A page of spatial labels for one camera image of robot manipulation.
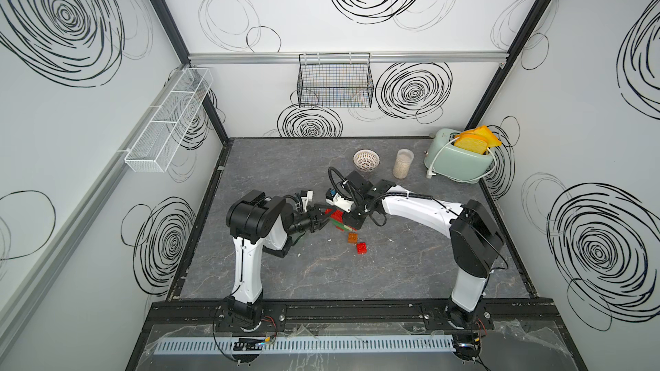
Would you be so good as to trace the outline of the green lego brick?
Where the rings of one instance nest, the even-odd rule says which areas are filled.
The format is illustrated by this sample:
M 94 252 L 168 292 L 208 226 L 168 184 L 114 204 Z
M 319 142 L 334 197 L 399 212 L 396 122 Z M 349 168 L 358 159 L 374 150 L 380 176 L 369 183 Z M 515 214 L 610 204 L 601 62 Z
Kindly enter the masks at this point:
M 333 223 L 333 225 L 334 225 L 336 228 L 338 228 L 338 229 L 340 229 L 340 230 L 342 230 L 342 231 L 344 231 L 344 232 L 352 232 L 352 229 L 351 229 L 350 227 L 347 227 L 347 226 L 345 226 L 343 223 L 340 223 L 340 222 L 338 222 L 338 221 L 336 221 L 336 220 L 334 220 L 334 219 L 331 220 L 331 223 Z

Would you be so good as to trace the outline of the red large lego brick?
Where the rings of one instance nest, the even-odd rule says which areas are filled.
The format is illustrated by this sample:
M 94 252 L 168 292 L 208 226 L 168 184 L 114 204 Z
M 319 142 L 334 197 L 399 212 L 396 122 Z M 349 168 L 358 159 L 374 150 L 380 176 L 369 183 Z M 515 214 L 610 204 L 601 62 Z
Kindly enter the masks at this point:
M 344 215 L 343 211 L 337 210 L 331 215 L 331 218 L 337 221 L 338 223 L 343 223 L 343 215 Z

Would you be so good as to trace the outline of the orange lego brick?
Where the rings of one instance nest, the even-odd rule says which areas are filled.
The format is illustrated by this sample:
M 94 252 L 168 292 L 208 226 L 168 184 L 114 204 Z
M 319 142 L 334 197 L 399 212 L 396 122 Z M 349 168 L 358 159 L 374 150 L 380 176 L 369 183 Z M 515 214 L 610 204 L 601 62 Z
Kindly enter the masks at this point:
M 359 242 L 359 236 L 357 233 L 349 233 L 347 235 L 347 241 L 351 244 L 357 244 Z

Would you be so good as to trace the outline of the small red brick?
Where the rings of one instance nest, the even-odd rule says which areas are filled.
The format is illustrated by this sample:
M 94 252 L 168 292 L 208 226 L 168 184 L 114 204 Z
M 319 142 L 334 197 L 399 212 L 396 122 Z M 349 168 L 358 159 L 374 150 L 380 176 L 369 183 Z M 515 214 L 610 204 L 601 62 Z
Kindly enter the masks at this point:
M 367 254 L 367 252 L 368 252 L 367 245 L 364 242 L 357 243 L 356 244 L 356 252 L 359 255 Z

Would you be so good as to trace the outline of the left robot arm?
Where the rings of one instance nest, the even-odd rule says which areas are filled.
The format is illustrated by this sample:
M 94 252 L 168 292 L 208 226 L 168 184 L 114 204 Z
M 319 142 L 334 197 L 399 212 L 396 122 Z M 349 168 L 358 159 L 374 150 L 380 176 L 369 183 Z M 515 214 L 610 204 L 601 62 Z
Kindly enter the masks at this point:
M 310 204 L 299 211 L 286 198 L 268 197 L 252 190 L 237 200 L 226 216 L 235 247 L 235 282 L 223 299 L 223 321 L 253 330 L 263 318 L 261 266 L 264 254 L 285 257 L 294 246 L 294 235 L 323 229 L 337 208 Z

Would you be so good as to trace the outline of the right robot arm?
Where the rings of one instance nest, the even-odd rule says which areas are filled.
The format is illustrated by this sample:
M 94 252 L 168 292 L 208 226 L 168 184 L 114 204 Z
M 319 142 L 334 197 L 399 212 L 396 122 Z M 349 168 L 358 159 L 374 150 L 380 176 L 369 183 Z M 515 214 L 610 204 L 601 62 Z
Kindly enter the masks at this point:
M 353 171 L 345 176 L 328 169 L 329 205 L 343 212 L 342 223 L 359 230 L 376 214 L 398 216 L 431 228 L 449 238 L 458 266 L 455 285 L 444 311 L 456 329 L 471 328 L 495 262 L 503 259 L 504 238 L 486 208 L 476 200 L 451 203 L 411 192 L 389 180 L 373 184 Z

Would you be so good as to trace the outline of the white perforated bowl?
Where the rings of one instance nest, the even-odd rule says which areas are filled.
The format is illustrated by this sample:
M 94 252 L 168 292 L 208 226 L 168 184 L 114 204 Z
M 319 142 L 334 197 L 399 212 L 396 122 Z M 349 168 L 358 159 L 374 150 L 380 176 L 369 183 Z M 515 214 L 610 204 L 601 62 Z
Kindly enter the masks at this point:
M 353 155 L 352 162 L 357 171 L 371 173 L 379 167 L 381 159 L 373 150 L 360 149 Z

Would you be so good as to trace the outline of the translucent plastic cup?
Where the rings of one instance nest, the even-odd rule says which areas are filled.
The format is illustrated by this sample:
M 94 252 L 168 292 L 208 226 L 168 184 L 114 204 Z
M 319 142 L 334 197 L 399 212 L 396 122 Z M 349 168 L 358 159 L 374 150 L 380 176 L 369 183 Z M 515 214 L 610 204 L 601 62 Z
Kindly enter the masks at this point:
M 392 171 L 393 177 L 398 180 L 407 178 L 413 161 L 414 153 L 410 149 L 399 149 L 396 154 L 395 165 Z

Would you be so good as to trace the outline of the mint green toaster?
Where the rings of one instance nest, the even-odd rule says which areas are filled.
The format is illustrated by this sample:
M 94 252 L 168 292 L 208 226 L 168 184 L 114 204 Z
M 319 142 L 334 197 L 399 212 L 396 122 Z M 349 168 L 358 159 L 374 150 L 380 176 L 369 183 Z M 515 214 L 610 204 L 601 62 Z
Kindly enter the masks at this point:
M 475 184 L 494 171 L 497 160 L 489 150 L 477 155 L 454 146 L 458 134 L 448 128 L 434 134 L 424 159 L 426 178 L 439 175 L 454 182 Z

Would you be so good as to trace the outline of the yellow toast slice front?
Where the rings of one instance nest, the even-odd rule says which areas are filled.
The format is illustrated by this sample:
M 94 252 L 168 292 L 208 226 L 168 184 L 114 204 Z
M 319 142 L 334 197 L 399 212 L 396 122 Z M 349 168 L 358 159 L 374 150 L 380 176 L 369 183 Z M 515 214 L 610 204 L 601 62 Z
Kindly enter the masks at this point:
M 489 148 L 489 141 L 486 137 L 478 134 L 464 133 L 456 138 L 454 146 L 457 149 L 464 149 L 477 155 L 484 155 Z

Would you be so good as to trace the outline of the yellow toast slice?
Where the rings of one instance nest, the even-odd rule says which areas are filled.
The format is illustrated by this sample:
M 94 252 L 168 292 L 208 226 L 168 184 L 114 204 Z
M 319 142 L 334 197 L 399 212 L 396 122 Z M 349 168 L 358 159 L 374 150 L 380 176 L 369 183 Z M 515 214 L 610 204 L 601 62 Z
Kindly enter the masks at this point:
M 456 138 L 454 146 L 457 149 L 464 149 L 477 155 L 484 155 L 489 148 L 489 141 L 486 137 L 478 134 L 464 133 Z
M 486 139 L 489 148 L 499 147 L 502 145 L 500 139 L 485 125 L 470 130 L 469 134 Z

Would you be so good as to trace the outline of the yellow toast slice back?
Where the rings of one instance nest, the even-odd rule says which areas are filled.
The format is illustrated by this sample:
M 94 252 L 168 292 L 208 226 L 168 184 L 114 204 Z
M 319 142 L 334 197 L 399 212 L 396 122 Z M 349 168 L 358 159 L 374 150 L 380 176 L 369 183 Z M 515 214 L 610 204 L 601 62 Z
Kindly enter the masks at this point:
M 469 134 L 486 139 L 489 148 L 499 147 L 502 145 L 500 139 L 485 125 L 470 130 Z

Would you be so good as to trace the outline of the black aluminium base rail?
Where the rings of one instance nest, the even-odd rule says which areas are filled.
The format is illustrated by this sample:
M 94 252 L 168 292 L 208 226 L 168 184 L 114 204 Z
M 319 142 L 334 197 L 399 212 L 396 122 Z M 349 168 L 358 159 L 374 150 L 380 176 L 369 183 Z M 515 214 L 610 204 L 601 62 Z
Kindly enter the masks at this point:
M 472 323 L 451 314 L 447 299 L 417 300 L 264 300 L 254 319 L 223 300 L 181 300 L 151 305 L 143 330 L 153 326 L 211 325 L 216 331 L 277 331 L 298 324 L 419 323 L 428 331 L 492 330 L 501 321 L 554 321 L 560 317 L 547 298 L 486 298 Z

